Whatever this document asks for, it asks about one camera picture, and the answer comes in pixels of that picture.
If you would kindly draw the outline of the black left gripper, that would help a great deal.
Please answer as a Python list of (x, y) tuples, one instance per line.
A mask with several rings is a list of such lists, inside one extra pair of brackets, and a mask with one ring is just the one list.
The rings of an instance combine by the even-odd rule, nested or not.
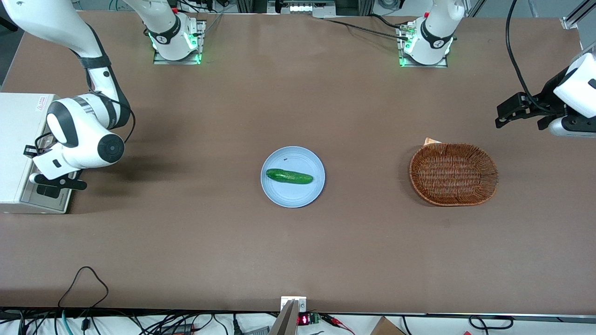
[(565, 103), (557, 97), (554, 89), (563, 81), (568, 68), (564, 68), (549, 79), (540, 93), (532, 96), (538, 104), (532, 103), (525, 93), (516, 93), (497, 106), (496, 128), (504, 127), (507, 123), (535, 116), (544, 116), (538, 121), (539, 131), (547, 129), (552, 121), (566, 115)]

